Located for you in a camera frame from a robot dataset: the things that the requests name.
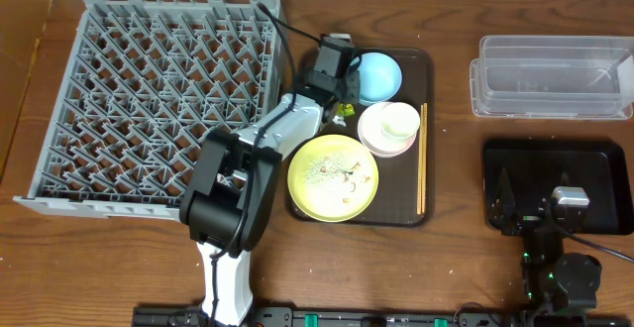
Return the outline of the green orange snack wrapper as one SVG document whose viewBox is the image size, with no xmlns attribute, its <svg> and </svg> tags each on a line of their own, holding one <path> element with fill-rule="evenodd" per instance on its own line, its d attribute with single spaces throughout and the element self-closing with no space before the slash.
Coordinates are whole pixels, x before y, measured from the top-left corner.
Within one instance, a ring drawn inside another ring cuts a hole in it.
<svg viewBox="0 0 634 327">
<path fill-rule="evenodd" d="M 341 117 L 350 117 L 355 115 L 355 109 L 352 104 L 340 103 L 337 110 L 337 115 Z"/>
</svg>

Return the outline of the pale green cup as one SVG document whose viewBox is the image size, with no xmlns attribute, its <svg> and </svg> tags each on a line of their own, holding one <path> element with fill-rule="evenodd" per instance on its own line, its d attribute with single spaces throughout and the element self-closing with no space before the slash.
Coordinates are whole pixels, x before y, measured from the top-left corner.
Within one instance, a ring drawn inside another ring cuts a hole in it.
<svg viewBox="0 0 634 327">
<path fill-rule="evenodd" d="M 417 110 L 407 103 L 391 103 L 381 111 L 382 130 L 386 135 L 396 139 L 405 139 L 416 134 L 420 122 Z"/>
</svg>

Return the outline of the white tissue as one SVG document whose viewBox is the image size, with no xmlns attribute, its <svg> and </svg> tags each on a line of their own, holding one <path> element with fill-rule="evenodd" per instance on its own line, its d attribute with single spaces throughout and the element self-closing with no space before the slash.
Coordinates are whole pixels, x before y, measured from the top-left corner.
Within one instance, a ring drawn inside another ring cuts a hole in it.
<svg viewBox="0 0 634 327">
<path fill-rule="evenodd" d="M 342 117 L 342 116 L 335 116 L 333 118 L 333 123 L 335 125 L 338 125 L 338 126 L 341 126 L 341 127 L 346 127 L 347 126 L 345 118 Z"/>
</svg>

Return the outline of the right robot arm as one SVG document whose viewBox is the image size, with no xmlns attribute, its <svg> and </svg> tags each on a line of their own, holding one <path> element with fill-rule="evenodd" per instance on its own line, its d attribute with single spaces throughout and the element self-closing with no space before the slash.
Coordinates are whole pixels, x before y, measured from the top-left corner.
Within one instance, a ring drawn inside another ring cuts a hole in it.
<svg viewBox="0 0 634 327">
<path fill-rule="evenodd" d="M 503 170 L 489 212 L 505 236 L 523 240 L 521 258 L 525 309 L 503 317 L 502 326 L 586 326 L 597 305 L 602 266 L 590 255 L 567 253 L 564 240 L 585 217 L 589 198 L 583 188 L 557 186 L 534 213 L 516 208 L 510 179 Z"/>
</svg>

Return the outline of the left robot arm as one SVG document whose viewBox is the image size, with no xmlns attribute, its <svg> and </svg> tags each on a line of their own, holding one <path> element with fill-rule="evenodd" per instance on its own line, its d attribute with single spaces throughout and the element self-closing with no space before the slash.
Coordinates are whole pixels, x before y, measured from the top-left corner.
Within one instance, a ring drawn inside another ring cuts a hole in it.
<svg viewBox="0 0 634 327">
<path fill-rule="evenodd" d="M 179 208 L 179 220 L 202 256 L 205 297 L 201 326 L 239 326 L 253 304 L 251 251 L 262 238 L 282 162 L 316 136 L 338 103 L 357 103 L 361 75 L 353 65 L 338 77 L 309 71 L 255 124 L 203 140 Z"/>
</svg>

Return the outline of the light blue bowl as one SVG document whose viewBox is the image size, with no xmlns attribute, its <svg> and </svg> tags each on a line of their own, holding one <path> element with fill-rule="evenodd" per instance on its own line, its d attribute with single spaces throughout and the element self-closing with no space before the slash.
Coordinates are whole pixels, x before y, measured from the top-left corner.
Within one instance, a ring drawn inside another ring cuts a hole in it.
<svg viewBox="0 0 634 327">
<path fill-rule="evenodd" d="M 359 103 L 371 106 L 392 98 L 402 84 L 402 71 L 395 58 L 380 52 L 368 52 L 351 62 L 360 75 Z"/>
</svg>

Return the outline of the black plastic tray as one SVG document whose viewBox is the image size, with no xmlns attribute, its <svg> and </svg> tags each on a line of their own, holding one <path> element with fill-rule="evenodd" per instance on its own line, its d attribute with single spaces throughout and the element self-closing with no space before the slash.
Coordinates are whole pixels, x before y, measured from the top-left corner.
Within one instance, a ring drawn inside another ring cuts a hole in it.
<svg viewBox="0 0 634 327">
<path fill-rule="evenodd" d="M 504 167 L 521 211 L 533 211 L 542 199 L 550 198 L 565 171 L 570 186 L 583 188 L 590 200 L 582 230 L 577 233 L 633 233 L 627 162 L 624 151 L 614 142 L 492 139 L 485 143 L 482 159 L 486 219 Z"/>
</svg>

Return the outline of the pink bowl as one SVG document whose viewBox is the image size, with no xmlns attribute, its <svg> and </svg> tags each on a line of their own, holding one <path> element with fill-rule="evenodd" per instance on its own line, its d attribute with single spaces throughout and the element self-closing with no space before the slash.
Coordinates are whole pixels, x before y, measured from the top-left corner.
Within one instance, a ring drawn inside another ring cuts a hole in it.
<svg viewBox="0 0 634 327">
<path fill-rule="evenodd" d="M 373 155 L 380 158 L 393 158 L 405 153 L 413 145 L 418 133 L 405 139 L 386 135 L 381 128 L 381 111 L 391 103 L 395 102 L 372 104 L 363 112 L 358 123 L 359 139 Z"/>
</svg>

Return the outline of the wooden chopstick outer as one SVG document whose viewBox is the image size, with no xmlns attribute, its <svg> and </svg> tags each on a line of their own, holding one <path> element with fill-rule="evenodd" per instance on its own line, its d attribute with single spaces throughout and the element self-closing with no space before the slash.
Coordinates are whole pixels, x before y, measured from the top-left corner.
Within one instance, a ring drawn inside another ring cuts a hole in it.
<svg viewBox="0 0 634 327">
<path fill-rule="evenodd" d="M 421 126 L 420 126 L 420 214 L 424 215 L 426 210 L 426 185 L 427 185 L 427 147 L 428 147 L 428 104 L 421 106 Z"/>
</svg>

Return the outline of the wooden chopstick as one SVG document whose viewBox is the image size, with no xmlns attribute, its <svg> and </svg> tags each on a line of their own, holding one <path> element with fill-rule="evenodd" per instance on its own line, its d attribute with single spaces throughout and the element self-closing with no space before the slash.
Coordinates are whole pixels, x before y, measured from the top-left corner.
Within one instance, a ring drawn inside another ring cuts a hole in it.
<svg viewBox="0 0 634 327">
<path fill-rule="evenodd" d="M 423 211 L 424 211 L 424 140 L 425 140 L 425 128 L 424 128 L 424 124 L 425 124 L 425 119 L 424 119 L 424 113 L 423 111 L 421 111 L 421 115 L 420 115 L 420 120 L 421 120 L 421 124 L 419 127 L 419 135 L 418 135 L 418 140 L 419 140 L 419 144 L 418 144 L 418 170 L 417 170 L 417 215 L 422 215 Z"/>
<path fill-rule="evenodd" d="M 428 104 L 421 106 L 421 126 L 420 126 L 420 214 L 424 215 L 426 210 L 426 185 L 427 185 L 427 147 L 428 147 Z"/>
</svg>

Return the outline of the wooden chopstick inner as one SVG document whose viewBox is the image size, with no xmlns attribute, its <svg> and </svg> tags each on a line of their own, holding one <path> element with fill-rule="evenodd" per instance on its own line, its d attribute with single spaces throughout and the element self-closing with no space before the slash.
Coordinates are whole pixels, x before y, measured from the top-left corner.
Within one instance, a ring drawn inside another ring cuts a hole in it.
<svg viewBox="0 0 634 327">
<path fill-rule="evenodd" d="M 424 140 L 425 140 L 425 128 L 424 128 L 424 124 L 425 124 L 425 119 L 424 119 L 424 113 L 423 111 L 421 111 L 421 115 L 420 115 L 420 120 L 421 120 L 421 124 L 419 127 L 419 135 L 418 135 L 418 140 L 419 140 L 419 144 L 418 144 L 418 170 L 417 170 L 417 215 L 422 215 L 423 211 L 424 211 Z"/>
</svg>

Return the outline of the dark brown serving tray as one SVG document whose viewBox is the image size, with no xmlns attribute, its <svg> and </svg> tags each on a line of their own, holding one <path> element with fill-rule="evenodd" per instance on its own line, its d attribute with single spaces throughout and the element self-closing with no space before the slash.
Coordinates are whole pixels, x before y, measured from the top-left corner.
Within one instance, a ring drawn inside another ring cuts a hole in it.
<svg viewBox="0 0 634 327">
<path fill-rule="evenodd" d="M 392 98 L 384 102 L 407 103 L 413 106 L 419 115 L 421 115 L 421 106 L 424 103 L 428 104 L 426 214 L 432 204 L 430 193 L 430 186 L 433 181 L 433 168 L 430 162 L 432 158 L 430 154 L 432 149 L 432 125 L 430 121 L 432 118 L 431 110 L 433 99 L 433 63 L 429 56 L 420 50 L 371 49 L 369 52 L 380 52 L 393 56 L 402 71 L 402 84 L 399 91 Z M 345 118 L 346 127 L 341 127 L 330 122 L 317 137 L 324 135 L 343 135 L 361 142 L 358 135 L 358 123 L 363 112 L 368 107 L 369 106 L 360 103 L 356 104 L 354 107 L 355 115 Z M 415 227 L 423 222 L 425 214 L 417 215 L 416 212 L 418 191 L 418 135 L 419 130 L 413 145 L 399 156 L 380 158 L 373 155 L 379 173 L 377 193 L 370 206 L 363 213 L 351 220 L 343 221 L 343 223 Z M 286 202 L 289 210 L 297 218 L 305 221 L 317 221 L 301 212 L 293 203 L 288 187 L 286 189 Z"/>
</svg>

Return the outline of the yellow plate with scraps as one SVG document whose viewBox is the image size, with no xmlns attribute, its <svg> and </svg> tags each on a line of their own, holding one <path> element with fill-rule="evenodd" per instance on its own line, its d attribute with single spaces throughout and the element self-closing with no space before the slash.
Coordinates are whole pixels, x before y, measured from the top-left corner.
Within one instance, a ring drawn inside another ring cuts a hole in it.
<svg viewBox="0 0 634 327">
<path fill-rule="evenodd" d="M 377 163 L 361 142 L 324 135 L 306 142 L 293 156 L 287 187 L 293 203 L 308 217 L 338 223 L 363 213 L 379 184 Z"/>
</svg>

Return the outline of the clear plastic container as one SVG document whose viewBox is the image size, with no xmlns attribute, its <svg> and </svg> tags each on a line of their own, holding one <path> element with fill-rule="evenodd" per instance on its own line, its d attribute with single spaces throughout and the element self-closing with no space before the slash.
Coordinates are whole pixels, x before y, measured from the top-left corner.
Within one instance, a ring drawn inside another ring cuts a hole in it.
<svg viewBox="0 0 634 327">
<path fill-rule="evenodd" d="M 627 120 L 633 115 L 633 39 L 486 36 L 470 67 L 475 115 Z"/>
</svg>

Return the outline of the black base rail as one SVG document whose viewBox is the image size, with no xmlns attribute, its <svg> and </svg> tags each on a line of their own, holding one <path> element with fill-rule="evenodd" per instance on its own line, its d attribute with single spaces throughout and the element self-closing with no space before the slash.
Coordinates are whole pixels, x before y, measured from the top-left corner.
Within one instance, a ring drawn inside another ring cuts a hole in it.
<svg viewBox="0 0 634 327">
<path fill-rule="evenodd" d="M 204 326 L 206 321 L 195 306 L 136 307 L 133 327 Z M 243 321 L 252 327 L 493 327 L 520 326 L 516 315 L 499 315 L 474 310 L 453 314 L 409 314 L 379 312 L 305 311 L 288 307 L 261 307 L 247 313 Z"/>
</svg>

